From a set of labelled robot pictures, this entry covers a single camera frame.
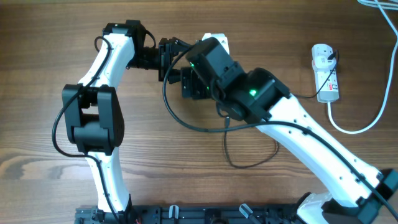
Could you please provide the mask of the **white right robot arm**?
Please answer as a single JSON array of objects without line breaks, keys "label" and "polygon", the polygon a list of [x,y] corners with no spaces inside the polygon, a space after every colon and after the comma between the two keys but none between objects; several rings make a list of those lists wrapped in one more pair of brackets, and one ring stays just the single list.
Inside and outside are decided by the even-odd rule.
[{"label": "white right robot arm", "polygon": [[326,187],[298,204],[303,222],[371,223],[389,206],[397,172],[377,170],[349,152],[271,72],[245,72],[214,37],[195,44],[186,58],[223,111],[281,143]]}]

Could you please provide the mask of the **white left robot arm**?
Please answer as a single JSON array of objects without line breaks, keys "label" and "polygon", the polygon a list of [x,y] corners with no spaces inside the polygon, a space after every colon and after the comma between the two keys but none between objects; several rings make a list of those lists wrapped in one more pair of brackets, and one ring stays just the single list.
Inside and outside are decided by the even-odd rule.
[{"label": "white left robot arm", "polygon": [[189,44],[173,37],[152,47],[144,45],[151,33],[137,20],[109,23],[99,37],[103,41],[88,73],[62,90],[67,136],[91,167],[98,193],[98,209],[117,217],[131,207],[124,184],[119,147],[124,137],[124,118],[117,89],[125,69],[158,70],[163,77],[172,59]]}]

